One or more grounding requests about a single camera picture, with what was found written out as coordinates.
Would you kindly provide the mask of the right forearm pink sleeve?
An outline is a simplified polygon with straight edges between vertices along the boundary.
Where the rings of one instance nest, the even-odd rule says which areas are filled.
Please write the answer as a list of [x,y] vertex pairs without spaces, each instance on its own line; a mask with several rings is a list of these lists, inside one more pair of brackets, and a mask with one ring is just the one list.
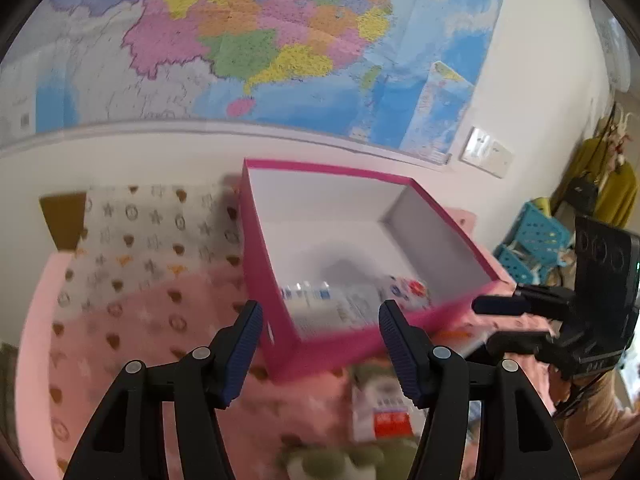
[[611,479],[639,437],[639,412],[618,406],[612,370],[555,423],[582,479]]

